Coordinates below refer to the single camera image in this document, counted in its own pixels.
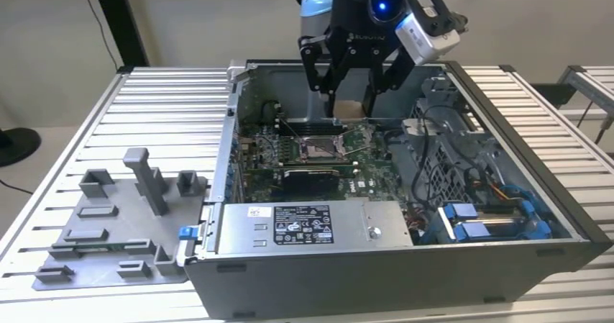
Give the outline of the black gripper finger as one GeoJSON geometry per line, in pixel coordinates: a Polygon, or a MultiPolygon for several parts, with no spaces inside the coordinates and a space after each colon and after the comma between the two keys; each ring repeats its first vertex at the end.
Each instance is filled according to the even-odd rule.
{"type": "Polygon", "coordinates": [[[319,94],[326,116],[333,117],[337,91],[350,71],[354,44],[331,40],[327,35],[303,36],[299,38],[299,54],[310,90],[319,94]]]}
{"type": "Polygon", "coordinates": [[[415,62],[405,47],[398,48],[398,55],[387,70],[383,67],[386,57],[377,48],[373,50],[371,60],[367,87],[362,101],[363,112],[367,117],[373,115],[377,96],[391,89],[398,90],[415,68],[415,62]]]}

